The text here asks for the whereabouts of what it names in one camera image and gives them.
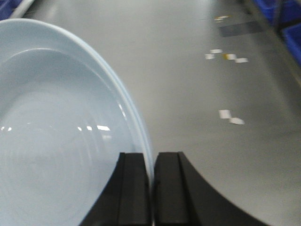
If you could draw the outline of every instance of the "blue crate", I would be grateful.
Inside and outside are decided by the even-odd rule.
[[[301,24],[285,28],[283,35],[287,48],[301,66]]]
[[[21,1],[22,1],[22,0],[10,0],[11,6],[12,6],[13,8],[17,8],[17,7],[20,5]]]
[[[10,0],[0,0],[0,20],[9,18],[12,12],[13,8]]]
[[[257,4],[269,23],[272,24],[274,20],[276,0],[254,0],[254,2]],[[300,4],[295,0],[284,0],[280,23],[286,23],[296,19],[301,19]]]

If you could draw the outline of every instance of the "plate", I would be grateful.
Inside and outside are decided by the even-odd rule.
[[[120,152],[151,146],[129,93],[70,32],[30,19],[0,22],[0,224],[75,226]]]

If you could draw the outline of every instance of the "shelf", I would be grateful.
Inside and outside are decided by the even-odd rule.
[[[294,76],[298,84],[301,86],[301,76],[300,76],[301,68],[298,65],[298,63],[295,61],[292,54],[287,49],[285,43],[281,40],[281,38],[277,34],[277,31],[274,29],[273,26],[271,26],[268,23],[268,21],[263,16],[261,11],[255,6],[253,0],[246,0],[245,5],[248,8],[248,10],[253,14],[255,19],[259,22],[259,24],[262,26],[262,28],[265,31],[267,31],[267,35],[274,43],[276,51],[282,57],[282,60],[289,68],[290,73]]]

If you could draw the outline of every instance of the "dark floor patch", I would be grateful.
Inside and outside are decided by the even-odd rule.
[[[222,37],[262,32],[263,29],[256,21],[220,27]]]

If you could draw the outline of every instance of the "gray floor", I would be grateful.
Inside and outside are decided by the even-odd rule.
[[[36,0],[26,17],[104,57],[144,116],[154,157],[184,151],[245,211],[301,225],[301,89],[265,31],[221,36],[221,26],[254,21],[236,0]],[[206,60],[216,48],[249,62]],[[221,120],[221,109],[246,124]]]

